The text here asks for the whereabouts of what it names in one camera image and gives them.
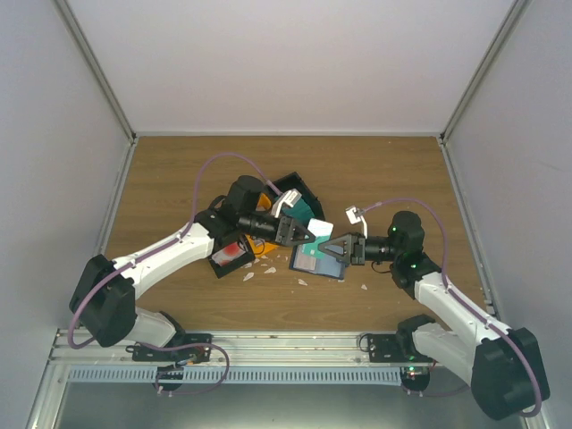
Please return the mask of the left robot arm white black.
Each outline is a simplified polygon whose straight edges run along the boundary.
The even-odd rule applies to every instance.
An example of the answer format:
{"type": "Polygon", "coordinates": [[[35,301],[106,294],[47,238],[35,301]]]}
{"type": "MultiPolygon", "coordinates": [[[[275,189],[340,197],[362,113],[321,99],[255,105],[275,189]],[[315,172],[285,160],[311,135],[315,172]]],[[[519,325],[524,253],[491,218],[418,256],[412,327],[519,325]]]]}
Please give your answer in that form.
{"type": "Polygon", "coordinates": [[[315,235],[297,219],[282,214],[283,206],[294,206],[301,198],[296,189],[283,193],[266,212],[258,210],[265,186],[259,179],[241,175],[228,193],[208,209],[192,215],[189,222],[158,242],[113,260],[99,254],[86,263],[69,308],[72,320],[67,340],[74,349],[73,332],[85,327],[91,339],[107,348],[120,341],[136,341],[154,350],[165,361],[173,361],[184,350],[182,329],[164,312],[137,307],[137,300],[162,279],[215,254],[231,244],[244,249],[240,262],[253,259],[247,236],[283,247],[315,241],[315,235]]]}

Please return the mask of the black bin with red cards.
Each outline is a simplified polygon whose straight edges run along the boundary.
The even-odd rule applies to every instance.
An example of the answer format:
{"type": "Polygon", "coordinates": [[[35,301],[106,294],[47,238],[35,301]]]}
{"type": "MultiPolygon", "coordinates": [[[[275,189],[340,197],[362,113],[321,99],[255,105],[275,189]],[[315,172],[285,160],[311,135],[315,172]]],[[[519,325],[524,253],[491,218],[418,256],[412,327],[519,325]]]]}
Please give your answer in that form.
{"type": "Polygon", "coordinates": [[[255,254],[246,238],[239,238],[224,248],[215,248],[214,253],[207,258],[217,279],[222,279],[254,259],[255,254]]]}

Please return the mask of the teal vip card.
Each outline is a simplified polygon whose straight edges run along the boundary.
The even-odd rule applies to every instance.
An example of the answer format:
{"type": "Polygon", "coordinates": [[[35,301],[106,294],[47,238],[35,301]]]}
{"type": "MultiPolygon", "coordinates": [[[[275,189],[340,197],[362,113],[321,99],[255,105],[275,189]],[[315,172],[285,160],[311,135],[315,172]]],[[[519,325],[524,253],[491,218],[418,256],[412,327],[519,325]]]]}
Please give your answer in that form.
{"type": "Polygon", "coordinates": [[[333,227],[332,223],[315,218],[311,219],[307,229],[315,236],[315,240],[302,246],[302,254],[316,259],[323,259],[325,253],[318,247],[331,238],[333,227]]]}

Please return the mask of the navy blue card holder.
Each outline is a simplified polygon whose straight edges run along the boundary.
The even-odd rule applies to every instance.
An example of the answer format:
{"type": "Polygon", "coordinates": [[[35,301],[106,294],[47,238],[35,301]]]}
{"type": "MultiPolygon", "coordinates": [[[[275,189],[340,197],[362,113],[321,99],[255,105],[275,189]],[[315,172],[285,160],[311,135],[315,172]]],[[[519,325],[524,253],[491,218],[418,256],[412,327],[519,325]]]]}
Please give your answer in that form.
{"type": "Polygon", "coordinates": [[[293,267],[293,259],[298,253],[302,253],[302,246],[296,246],[292,250],[289,268],[300,273],[309,273],[317,276],[327,277],[335,280],[344,280],[346,266],[338,262],[335,258],[325,255],[323,259],[317,259],[315,270],[312,272],[298,270],[293,267]]]}

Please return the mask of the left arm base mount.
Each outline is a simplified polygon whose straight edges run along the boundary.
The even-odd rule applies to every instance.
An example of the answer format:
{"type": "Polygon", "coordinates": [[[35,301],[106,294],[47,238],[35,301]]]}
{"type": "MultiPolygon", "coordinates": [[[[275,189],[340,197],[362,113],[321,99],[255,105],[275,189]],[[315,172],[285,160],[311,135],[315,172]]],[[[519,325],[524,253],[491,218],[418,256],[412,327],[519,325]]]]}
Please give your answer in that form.
{"type": "Polygon", "coordinates": [[[188,362],[198,364],[210,359],[210,333],[176,334],[162,350],[151,349],[139,343],[127,346],[125,351],[136,362],[188,362]]]}

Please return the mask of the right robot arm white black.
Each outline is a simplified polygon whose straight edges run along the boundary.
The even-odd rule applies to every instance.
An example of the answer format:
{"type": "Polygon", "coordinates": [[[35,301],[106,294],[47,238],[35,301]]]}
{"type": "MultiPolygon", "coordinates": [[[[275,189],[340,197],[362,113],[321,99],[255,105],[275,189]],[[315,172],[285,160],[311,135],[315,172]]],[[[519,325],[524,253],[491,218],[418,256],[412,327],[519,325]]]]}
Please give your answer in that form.
{"type": "Polygon", "coordinates": [[[420,217],[399,211],[386,236],[349,233],[319,244],[345,265],[390,265],[395,285],[429,308],[434,317],[411,317],[398,326],[397,354],[415,362],[430,358],[470,389],[491,419],[537,416],[550,393],[541,351],[526,328],[513,329],[464,295],[424,251],[420,217]]]}

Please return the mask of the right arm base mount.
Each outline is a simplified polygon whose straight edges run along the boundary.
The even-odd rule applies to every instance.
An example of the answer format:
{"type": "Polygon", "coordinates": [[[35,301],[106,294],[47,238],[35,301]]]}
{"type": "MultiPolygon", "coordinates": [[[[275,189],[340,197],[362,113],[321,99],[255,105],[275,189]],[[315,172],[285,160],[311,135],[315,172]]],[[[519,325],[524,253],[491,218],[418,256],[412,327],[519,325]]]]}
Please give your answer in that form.
{"type": "Polygon", "coordinates": [[[362,333],[357,347],[368,355],[371,363],[432,364],[434,360],[425,355],[405,350],[395,333],[362,333]]]}

